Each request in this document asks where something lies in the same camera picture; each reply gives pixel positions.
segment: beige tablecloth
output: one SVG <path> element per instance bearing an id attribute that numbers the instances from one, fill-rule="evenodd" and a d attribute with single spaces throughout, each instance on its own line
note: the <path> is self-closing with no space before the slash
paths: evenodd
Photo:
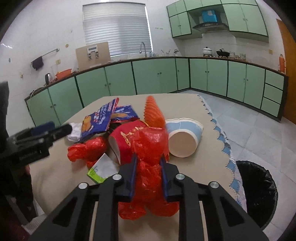
<path id="1" fill-rule="evenodd" d="M 226 168 L 229 156 L 222 152 L 224 143 L 217 138 L 212 117 L 195 94 L 154 94 L 158 106 L 166 119 L 192 118 L 203 124 L 204 130 L 196 152 L 187 158 L 170 156 L 170 162 L 179 171 L 195 182 L 208 184 L 219 182 L 236 199 L 237 193 L 229 185 L 234 179 L 233 172 Z M 132 104 L 143 119 L 147 95 L 119 96 L 119 105 Z M 98 110 L 114 96 L 103 97 L 74 115 L 68 122 L 82 122 L 86 115 Z M 88 169 L 83 161 L 71 162 L 67 158 L 67 148 L 71 143 L 66 139 L 57 141 L 50 149 L 50 156 L 36 162 L 31 167 L 33 193 L 45 213 L 50 213 L 79 183 L 93 181 L 87 177 Z M 178 240 L 178 214 L 173 217 L 157 217 L 152 214 L 136 220 L 119 218 L 120 240 L 156 241 Z"/>

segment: paper bowl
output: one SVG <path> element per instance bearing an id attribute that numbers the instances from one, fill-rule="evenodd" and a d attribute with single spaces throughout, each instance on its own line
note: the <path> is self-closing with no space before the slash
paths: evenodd
<path id="1" fill-rule="evenodd" d="M 170 153 L 182 158 L 192 155 L 200 142 L 203 125 L 190 118 L 168 119 L 165 122 Z"/>

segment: white blind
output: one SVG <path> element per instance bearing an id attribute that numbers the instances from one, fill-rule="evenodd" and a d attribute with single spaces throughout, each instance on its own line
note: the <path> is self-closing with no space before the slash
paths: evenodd
<path id="1" fill-rule="evenodd" d="M 141 42 L 147 52 L 152 50 L 144 4 L 112 2 L 83 6 L 83 26 L 86 44 L 108 42 L 111 56 L 138 53 Z"/>

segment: blue snack wrapper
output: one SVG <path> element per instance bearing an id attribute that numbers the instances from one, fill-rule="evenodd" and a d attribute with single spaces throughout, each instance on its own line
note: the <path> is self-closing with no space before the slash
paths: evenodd
<path id="1" fill-rule="evenodd" d="M 125 121 L 135 121 L 139 117 L 137 113 L 133 110 L 131 104 L 117 106 L 114 113 L 111 116 L 111 123 L 119 123 Z"/>
<path id="2" fill-rule="evenodd" d="M 106 132 L 111 121 L 111 116 L 119 102 L 116 98 L 103 105 L 96 112 L 84 118 L 81 128 L 81 140 L 85 141 L 95 134 Z"/>

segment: trash can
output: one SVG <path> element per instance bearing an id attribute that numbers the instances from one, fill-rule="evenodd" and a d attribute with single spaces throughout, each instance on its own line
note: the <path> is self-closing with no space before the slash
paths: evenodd
<path id="1" fill-rule="evenodd" d="M 276 184 L 268 170 L 250 161 L 236 161 L 242 176 L 247 212 L 263 230 L 272 220 L 278 201 Z"/>

